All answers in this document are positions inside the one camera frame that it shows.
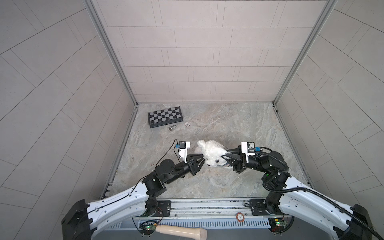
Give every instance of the beige toy microphone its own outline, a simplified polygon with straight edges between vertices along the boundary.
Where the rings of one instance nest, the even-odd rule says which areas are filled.
[[[175,227],[168,225],[156,226],[156,232],[180,237],[193,238],[195,240],[207,240],[207,230],[203,228]]]

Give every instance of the gray tile wall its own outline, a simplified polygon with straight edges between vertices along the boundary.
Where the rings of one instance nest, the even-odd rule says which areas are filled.
[[[274,100],[325,4],[93,2],[142,103]]]
[[[384,235],[384,2],[339,0],[277,108],[316,190]]]
[[[57,240],[72,204],[101,195],[133,103],[81,0],[0,15],[0,236]]]

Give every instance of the chessboard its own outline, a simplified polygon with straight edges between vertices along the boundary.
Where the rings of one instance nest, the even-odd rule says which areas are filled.
[[[183,115],[180,107],[167,108],[148,113],[149,128],[164,126],[176,122],[182,122]]]

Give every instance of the checkered pattern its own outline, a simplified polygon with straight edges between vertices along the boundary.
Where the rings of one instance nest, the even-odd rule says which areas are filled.
[[[150,112],[149,114],[149,124],[165,122],[167,120],[173,120],[181,118],[180,107],[163,109],[155,112]]]

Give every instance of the white plush toy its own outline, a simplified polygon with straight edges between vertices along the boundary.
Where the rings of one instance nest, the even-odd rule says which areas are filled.
[[[197,141],[198,147],[195,149],[196,154],[203,154],[205,158],[205,164],[211,167],[216,166],[229,166],[227,161],[222,157],[227,154],[225,147],[220,143],[209,140],[207,142],[203,140]]]

